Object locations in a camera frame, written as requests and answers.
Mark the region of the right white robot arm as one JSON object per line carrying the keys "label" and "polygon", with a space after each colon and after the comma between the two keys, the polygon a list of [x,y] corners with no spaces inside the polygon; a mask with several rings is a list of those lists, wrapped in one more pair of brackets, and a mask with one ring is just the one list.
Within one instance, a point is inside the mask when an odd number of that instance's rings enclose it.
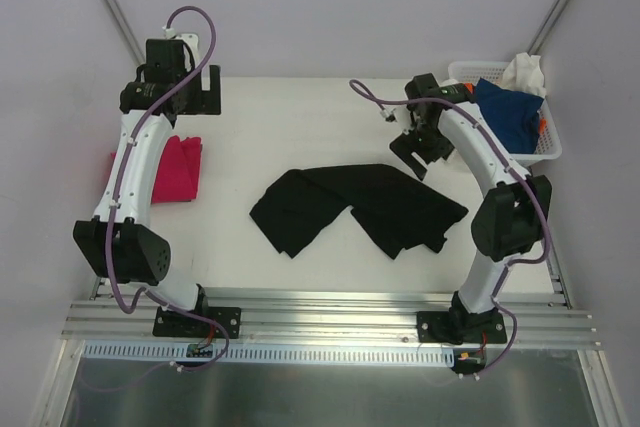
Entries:
{"label": "right white robot arm", "polygon": [[471,222],[476,254],[447,318],[451,336],[467,342],[481,333],[482,315],[497,310],[497,297],[512,267],[547,260],[552,187],[508,152],[467,84],[441,86],[424,74],[414,77],[405,93],[404,101],[378,104],[384,119],[402,130],[392,151],[418,178],[425,177],[427,164],[456,151],[482,194]]}

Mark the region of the black t shirt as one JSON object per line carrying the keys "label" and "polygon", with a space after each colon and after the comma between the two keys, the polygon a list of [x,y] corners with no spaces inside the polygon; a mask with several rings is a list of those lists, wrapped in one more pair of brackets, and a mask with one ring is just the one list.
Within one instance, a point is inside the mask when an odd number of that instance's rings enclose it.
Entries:
{"label": "black t shirt", "polygon": [[279,253],[297,256],[345,210],[389,258],[425,246],[439,253],[468,209],[385,164],[285,172],[250,217]]}

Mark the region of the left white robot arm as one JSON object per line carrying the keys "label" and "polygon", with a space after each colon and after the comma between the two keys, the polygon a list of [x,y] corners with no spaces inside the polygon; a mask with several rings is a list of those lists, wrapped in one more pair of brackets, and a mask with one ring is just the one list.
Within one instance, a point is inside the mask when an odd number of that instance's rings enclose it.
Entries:
{"label": "left white robot arm", "polygon": [[150,228],[152,192],[165,146],[181,115],[221,112],[220,69],[196,66],[198,37],[178,34],[146,42],[146,61],[120,94],[121,127],[105,191],[73,239],[94,273],[113,287],[129,284],[165,306],[188,335],[210,322],[201,288],[170,270],[169,243]]}

